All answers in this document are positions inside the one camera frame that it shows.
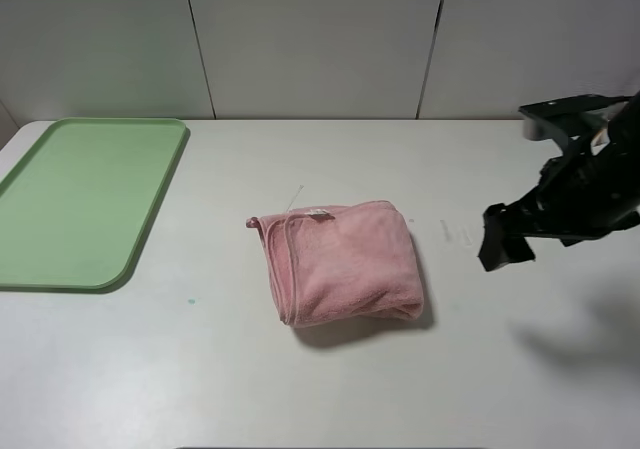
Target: pink towel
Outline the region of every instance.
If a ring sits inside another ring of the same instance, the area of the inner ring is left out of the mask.
[[[424,294],[409,230],[389,202],[253,217],[280,320],[294,327],[350,316],[416,319]]]

